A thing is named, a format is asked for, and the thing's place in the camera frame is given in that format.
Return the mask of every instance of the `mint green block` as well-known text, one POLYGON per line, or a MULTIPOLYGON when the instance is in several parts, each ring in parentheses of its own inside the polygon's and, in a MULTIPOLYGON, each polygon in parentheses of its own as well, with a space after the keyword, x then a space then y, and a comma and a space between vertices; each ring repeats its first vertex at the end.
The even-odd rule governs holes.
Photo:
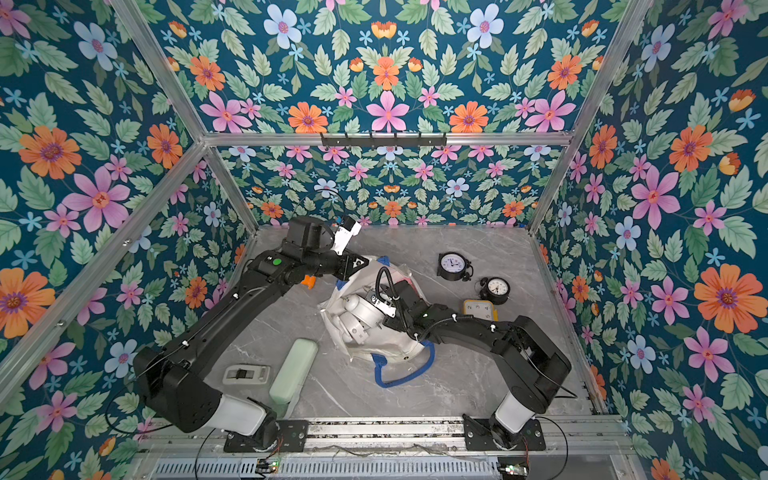
POLYGON ((277 373, 270 388, 270 398, 277 405, 287 404, 304 384, 312 362, 317 355, 317 343, 308 339, 297 339, 290 347, 283 366, 277 373))

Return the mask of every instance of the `marble surface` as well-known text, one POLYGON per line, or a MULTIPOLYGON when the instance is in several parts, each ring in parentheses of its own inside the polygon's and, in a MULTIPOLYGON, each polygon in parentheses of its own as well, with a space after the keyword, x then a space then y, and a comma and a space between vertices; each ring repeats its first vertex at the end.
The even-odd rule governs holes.
MULTIPOLYGON (((278 247, 285 234, 284 229, 260 230, 257 250, 278 247)), ((353 238, 349 248, 365 255, 387 255, 394 264, 405 264, 430 303, 461 310, 464 300, 477 298, 475 281, 449 282, 435 275, 438 253, 458 251, 475 267, 475 280, 501 276, 509 281, 511 295, 507 303, 497 307, 499 319, 530 316, 570 356, 523 229, 366 228, 353 238)), ((334 346, 319 317, 317 304, 330 297, 335 282, 336 279, 325 277, 317 280, 313 290, 296 286, 264 310, 218 359, 206 382, 225 393, 265 402, 269 398, 269 383, 248 388, 224 386, 223 371, 236 363, 268 365, 271 383, 293 341, 307 338, 318 343, 319 351, 293 411, 294 417, 462 413, 488 416, 496 410, 507 392, 501 374, 488 357, 458 346, 437 345, 435 364, 411 382, 390 389, 376 385, 372 362, 350 362, 334 346)), ((423 364, 426 357, 423 352, 406 365, 387 366, 384 380, 404 376, 409 368, 413 370, 423 364)), ((548 413, 588 414, 591 402, 577 374, 572 371, 564 385, 576 392, 579 399, 556 399, 548 413)))

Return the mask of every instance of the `floral wallpaper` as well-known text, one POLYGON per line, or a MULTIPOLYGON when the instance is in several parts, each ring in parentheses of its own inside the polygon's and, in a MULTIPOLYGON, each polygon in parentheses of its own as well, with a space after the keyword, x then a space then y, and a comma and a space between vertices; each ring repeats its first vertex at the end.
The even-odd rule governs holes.
POLYGON ((546 132, 573 124, 626 5, 171 0, 152 26, 211 131, 546 132))
POLYGON ((0 2, 0 359, 190 142, 111 8, 89 5, 0 2))
MULTIPOLYGON (((219 301, 246 241, 201 161, 3 407, 0 478, 121 480, 142 432, 158 427, 134 392, 134 357, 181 334, 219 301), (113 431, 106 415, 135 434, 113 431)), ((22 273, 9 267, 0 277, 18 281, 22 273)))
POLYGON ((768 4, 661 3, 541 253, 650 477, 765 479, 768 4))
POLYGON ((546 145, 230 147, 222 150, 259 223, 351 215, 363 225, 524 226, 559 150, 546 145))

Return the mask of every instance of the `blue handle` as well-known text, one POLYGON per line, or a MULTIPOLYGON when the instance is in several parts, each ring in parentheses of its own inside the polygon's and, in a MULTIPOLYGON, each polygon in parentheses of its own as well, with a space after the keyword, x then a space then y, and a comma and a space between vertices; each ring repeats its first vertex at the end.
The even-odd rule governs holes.
POLYGON ((428 340, 425 340, 422 342, 422 345, 429 349, 429 359, 427 360, 427 363, 419 367, 419 369, 416 370, 415 372, 410 373, 409 375, 404 376, 401 379, 393 380, 391 382, 384 382, 382 380, 382 368, 387 364, 386 357, 384 355, 378 355, 376 353, 372 353, 371 356, 373 357, 373 363, 376 364, 376 370, 374 371, 374 376, 376 378, 376 385, 382 387, 383 389, 388 389, 393 386, 398 386, 398 385, 402 385, 403 383, 410 382, 417 376, 429 370, 429 367, 431 367, 432 364, 435 362, 435 344, 428 340))

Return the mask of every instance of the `alarm clock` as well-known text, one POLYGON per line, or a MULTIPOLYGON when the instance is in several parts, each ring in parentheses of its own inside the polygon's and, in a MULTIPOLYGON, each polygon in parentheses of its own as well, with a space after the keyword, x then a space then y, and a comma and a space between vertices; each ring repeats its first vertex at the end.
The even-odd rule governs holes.
POLYGON ((456 280, 466 282, 472 278, 474 272, 475 269, 472 267, 472 263, 465 259, 460 253, 440 253, 437 274, 444 279, 452 282, 455 282, 456 280))
POLYGON ((509 298, 509 283, 498 276, 480 279, 480 298, 494 305, 501 305, 509 298))

